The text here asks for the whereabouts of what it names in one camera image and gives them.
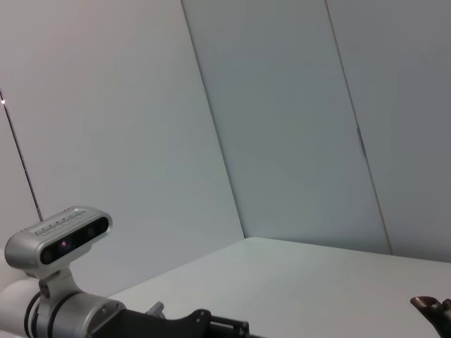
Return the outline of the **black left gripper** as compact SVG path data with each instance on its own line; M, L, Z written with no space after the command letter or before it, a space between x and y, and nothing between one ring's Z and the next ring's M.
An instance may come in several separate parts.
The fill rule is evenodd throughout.
M88 337L249 337L249 323L212 315L205 309L175 319L121 309L105 318L95 315Z

